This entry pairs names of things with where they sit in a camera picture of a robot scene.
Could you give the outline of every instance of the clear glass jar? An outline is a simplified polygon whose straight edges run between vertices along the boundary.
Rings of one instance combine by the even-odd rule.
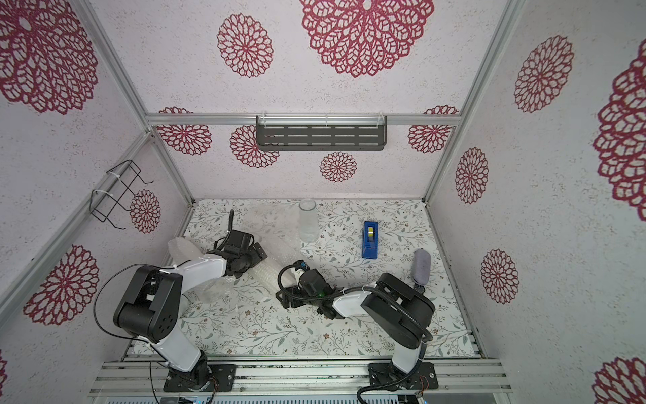
[[[298,208],[298,235],[302,242],[314,242],[320,235],[317,203],[312,199],[303,199]]]

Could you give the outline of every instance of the white wall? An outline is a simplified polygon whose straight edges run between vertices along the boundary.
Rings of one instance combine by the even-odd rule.
[[[0,5],[0,293],[141,133],[69,5],[30,4]],[[142,233],[119,209],[110,217],[126,230],[87,223],[73,245],[89,251],[84,257],[97,269],[77,277],[66,266],[51,268],[47,290],[34,291],[34,304],[0,332],[1,402],[79,403],[101,363],[122,355],[126,341],[103,335],[91,319],[96,288],[129,264],[161,264],[185,209],[151,145],[135,161],[144,179],[154,180],[133,186],[157,196],[159,224]],[[111,324],[128,279],[101,296],[103,324]]]
[[[423,35],[392,68],[357,78],[337,73],[310,47],[302,26],[306,14],[302,3],[320,6],[322,1],[93,3],[150,111],[177,106],[191,112],[422,113],[438,104],[461,107],[506,2],[411,2],[416,4],[410,8],[412,16],[428,16]],[[362,10],[364,3],[357,4]],[[234,72],[218,48],[232,40],[218,39],[224,21],[239,14],[258,21],[262,26],[258,34],[271,40],[271,45],[263,43],[273,51],[271,63],[255,77]],[[359,28],[360,19],[352,16],[349,25]],[[388,17],[401,20],[397,13]],[[340,17],[335,22],[343,25]],[[412,31],[406,34],[414,36]],[[385,55],[401,51],[393,46]]]
[[[646,207],[645,20],[639,2],[529,1],[432,200],[470,317],[487,353],[502,359],[518,403],[645,399],[646,221],[639,211]],[[571,72],[551,103],[523,112],[514,96],[523,62],[555,36],[572,44]],[[609,180],[621,177],[598,174],[602,161],[594,144],[602,131],[609,133],[598,114],[631,63],[634,88],[620,85],[626,95],[616,98],[616,105],[625,102],[616,128],[627,129],[612,139],[637,152],[610,150],[619,161],[632,160],[634,170],[620,173],[637,193],[618,200]],[[636,124],[622,126],[620,118],[631,113]],[[482,184],[486,175],[487,181],[469,204],[455,179],[462,155],[474,147],[487,160],[476,179]],[[514,264],[486,259],[500,255]],[[494,288],[502,293],[490,288],[492,296],[483,282],[489,267],[505,271],[506,286]],[[617,401],[608,401],[613,394]]]
[[[66,115],[0,96],[0,293],[141,133],[103,65]]]
[[[331,31],[343,36],[337,28],[348,18],[347,24],[356,28],[353,32],[366,39],[357,39],[356,43],[375,43],[370,39],[374,36],[370,24],[359,23],[360,12],[365,12],[364,4],[368,3],[357,2],[354,11],[352,7],[345,11],[336,9],[330,14],[337,24]],[[403,8],[401,12],[386,13],[389,19],[405,19],[403,10],[407,10],[424,23],[400,26],[393,22],[389,28],[381,26],[381,41],[394,44],[383,52],[384,58],[397,55],[397,60],[383,63],[389,68],[365,74],[337,72],[332,61],[322,61],[317,52],[319,45],[311,42],[304,27],[304,24],[309,27],[310,20],[304,22],[304,18],[312,17],[314,27],[323,27],[321,20],[309,11],[309,5],[315,11],[330,3],[281,0],[180,4],[112,0],[96,1],[94,6],[151,112],[347,114],[423,113],[442,105],[457,112],[466,99],[505,3],[505,0],[424,0],[411,2],[409,9],[397,3],[395,8]],[[377,1],[371,4],[369,13],[380,7]],[[240,14],[258,24],[247,24],[246,21],[251,21],[247,18],[240,22],[236,17]],[[236,20],[235,27],[229,24],[231,16]],[[397,37],[410,35],[417,39],[388,42],[388,38],[395,37],[397,27],[404,25],[405,32],[397,33]],[[245,29],[253,30],[262,40],[240,34]],[[241,62],[240,68],[236,63],[227,65],[227,60],[231,61],[228,56],[231,43],[241,37],[253,39],[254,47],[264,53],[262,57],[252,57],[256,64]],[[333,41],[328,42],[335,52],[343,54],[330,45]],[[348,47],[354,49],[351,42]],[[361,60],[368,70],[380,58],[364,56]],[[333,59],[341,67],[348,62],[344,56]],[[245,75],[250,69],[251,77]],[[275,154],[254,150],[250,153],[258,154],[264,161],[245,165],[240,161],[244,159],[237,160],[231,149],[230,139],[236,127],[182,125],[175,127],[174,133],[168,128],[160,131],[196,198],[419,198],[443,148],[441,141],[433,149],[416,150],[409,142],[410,127],[390,126],[385,150],[348,153],[351,158],[344,155],[353,167],[356,164],[356,172],[343,181],[329,181],[320,172],[320,165],[330,153],[283,152],[276,159]],[[186,136],[184,141],[176,144],[182,136]],[[255,133],[248,134],[250,139],[252,136]]]
[[[185,211],[183,198],[168,178],[151,144],[144,146],[134,161],[141,168],[143,179],[154,181],[144,185],[135,180],[133,190],[137,193],[147,189],[155,194],[160,205],[158,225],[150,233],[143,233],[135,227],[130,214],[117,207],[110,219],[125,230],[115,229],[108,222],[101,223],[96,219],[85,226],[72,245],[89,251],[98,272],[96,276],[94,271],[92,276],[84,276],[80,282],[74,282],[72,273],[66,269],[70,266],[59,265],[59,271],[55,272],[57,277],[71,279],[72,284],[64,287],[62,282],[60,286],[48,283],[45,299],[40,299],[40,296],[32,298],[3,328],[0,356],[6,361],[7,379],[0,384],[0,402],[37,402],[47,398],[53,403],[80,403],[89,393],[101,364],[118,360],[123,355],[128,342],[104,334],[92,318],[97,289],[128,265],[160,265],[167,251],[166,243],[174,237]],[[114,190],[120,195],[123,188],[116,186]],[[127,207],[130,207],[131,200],[132,194],[127,193],[123,197]],[[107,211],[109,207],[111,204],[106,198],[99,208]],[[126,335],[112,324],[112,316],[135,269],[110,282],[98,301],[99,321],[115,334]],[[53,274],[48,277],[51,281],[55,280],[51,278]],[[81,283],[79,288],[75,287],[77,282]],[[70,310],[67,313],[73,314],[71,319],[54,317],[53,321],[50,320],[48,314],[57,308],[53,304],[56,296],[62,297],[59,302],[70,304],[86,296],[83,294],[85,291],[90,302],[79,305],[83,306],[81,312]],[[34,315],[44,305],[46,308],[42,311],[46,315]]]

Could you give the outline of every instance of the red flower pattern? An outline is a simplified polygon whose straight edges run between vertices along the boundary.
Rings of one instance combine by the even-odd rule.
[[[594,373],[595,404],[646,403],[646,365],[638,358],[614,358]]]
[[[300,0],[302,26],[321,62],[339,74],[376,75],[410,53],[433,13],[432,0]]]
[[[192,114],[184,108],[169,107],[160,114]],[[194,156],[206,153],[211,147],[211,132],[206,125],[160,125],[157,126],[161,138],[167,145],[184,154]]]
[[[566,37],[554,36],[538,45],[518,72],[514,91],[518,108],[532,113],[549,105],[567,83],[573,59]]]
[[[335,151],[323,157],[320,170],[326,180],[343,182],[357,172],[357,161],[348,153]]]
[[[72,246],[50,272],[23,313],[34,323],[61,325],[90,304],[99,283],[99,268],[92,253]]]
[[[7,378],[5,367],[6,361],[2,358],[2,351],[0,351],[0,397],[2,397],[2,387],[5,385]]]
[[[612,82],[610,100],[598,118],[597,172],[612,184],[612,197],[636,207],[646,221],[646,39],[630,67]]]
[[[489,168],[482,150],[477,147],[464,152],[455,170],[455,189],[465,204],[472,204],[483,195],[489,181]]]
[[[509,303],[518,293],[516,264],[504,251],[491,250],[484,256],[480,279],[489,297],[498,303]]]
[[[427,109],[424,113],[454,115],[459,112],[455,107],[438,105],[435,108]],[[452,126],[450,125],[414,125],[408,129],[408,143],[413,149],[422,153],[442,150],[451,130]]]
[[[231,134],[229,146],[236,158],[249,167],[267,167],[278,160],[280,153],[277,151],[262,151],[256,142],[256,127],[245,125]]]
[[[160,201],[148,189],[141,189],[130,203],[132,224],[142,233],[150,233],[157,228],[162,215]]]
[[[65,115],[94,96],[98,61],[66,1],[0,4],[0,87],[7,100]]]
[[[255,19],[242,14],[224,20],[218,33],[220,55],[231,70],[243,77],[258,77],[274,58],[271,39]]]

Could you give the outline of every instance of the floral tablecloth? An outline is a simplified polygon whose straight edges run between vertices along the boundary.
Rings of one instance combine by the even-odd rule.
[[[234,209],[234,228],[255,235],[272,233],[317,268],[328,283],[356,286],[390,272],[412,284],[410,269],[418,248],[433,257],[425,296],[436,312],[429,329],[434,335],[428,357],[470,357],[473,346],[455,301],[433,233],[418,200],[323,200],[318,203],[321,236],[315,242],[297,239],[294,222],[285,212],[297,212],[295,200],[202,200],[196,206],[184,237],[204,251],[224,235],[227,216]],[[363,222],[379,223],[379,257],[361,257]],[[208,290],[189,291],[191,305],[180,326],[197,347],[208,354],[276,356],[388,356],[393,340],[369,317],[331,321],[312,306],[283,309],[275,297],[248,273],[239,279],[220,279]],[[149,353],[143,343],[134,352]]]

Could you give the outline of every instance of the aluminum rail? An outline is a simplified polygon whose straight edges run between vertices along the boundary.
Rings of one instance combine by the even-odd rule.
[[[238,366],[231,392],[219,396],[283,395],[283,394],[354,394],[359,387],[370,384],[368,364],[389,359],[279,361],[266,359],[247,361],[209,361],[209,364]],[[505,370],[497,359],[434,359],[439,383],[430,394],[445,393],[510,393]],[[151,395],[151,362],[106,362],[92,385],[89,396],[133,397]],[[152,362],[152,385],[158,397],[177,396],[166,393],[163,385],[168,370]],[[400,390],[399,394],[412,392]],[[372,394],[383,394],[383,391]]]
[[[446,174],[449,164],[457,153],[460,141],[470,122],[473,120],[477,106],[485,94],[485,90],[489,82],[494,76],[494,70],[503,57],[507,43],[509,42],[514,31],[514,27],[522,13],[525,1],[526,0],[509,0],[505,6],[503,16],[500,18],[500,22],[498,22],[494,36],[492,37],[489,47],[484,54],[484,59],[480,64],[480,69],[475,76],[471,89],[469,90],[469,95],[461,109],[461,115],[464,118],[455,128],[453,134],[449,136],[444,152],[442,153],[440,161],[431,178],[431,182],[428,184],[428,188],[426,189],[424,201],[428,204],[432,202],[432,198],[437,193],[437,188],[442,182],[442,178]]]
[[[449,125],[456,126],[460,115],[427,114],[146,114],[149,125],[255,125],[256,116],[264,125]]]

